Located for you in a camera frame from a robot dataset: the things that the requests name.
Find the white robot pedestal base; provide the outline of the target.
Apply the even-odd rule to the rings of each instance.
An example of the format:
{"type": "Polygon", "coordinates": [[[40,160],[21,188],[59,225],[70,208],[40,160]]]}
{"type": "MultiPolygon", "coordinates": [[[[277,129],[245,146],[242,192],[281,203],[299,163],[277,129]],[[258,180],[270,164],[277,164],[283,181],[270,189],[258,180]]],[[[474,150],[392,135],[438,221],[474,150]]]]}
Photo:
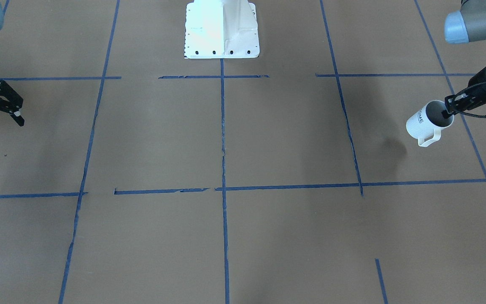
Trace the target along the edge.
{"type": "Polygon", "coordinates": [[[248,0],[194,0],[186,5],[184,58],[257,58],[257,10],[248,0]]]}

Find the white mug with handle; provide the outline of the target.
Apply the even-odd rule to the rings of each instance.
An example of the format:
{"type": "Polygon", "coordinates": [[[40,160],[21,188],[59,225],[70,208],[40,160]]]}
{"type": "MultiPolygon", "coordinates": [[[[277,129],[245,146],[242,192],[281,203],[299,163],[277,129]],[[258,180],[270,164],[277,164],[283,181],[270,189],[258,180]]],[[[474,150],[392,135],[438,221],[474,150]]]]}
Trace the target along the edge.
{"type": "Polygon", "coordinates": [[[432,100],[415,112],[406,122],[406,131],[417,140],[420,147],[428,147],[439,141],[442,131],[454,122],[446,104],[441,100],[432,100]]]}

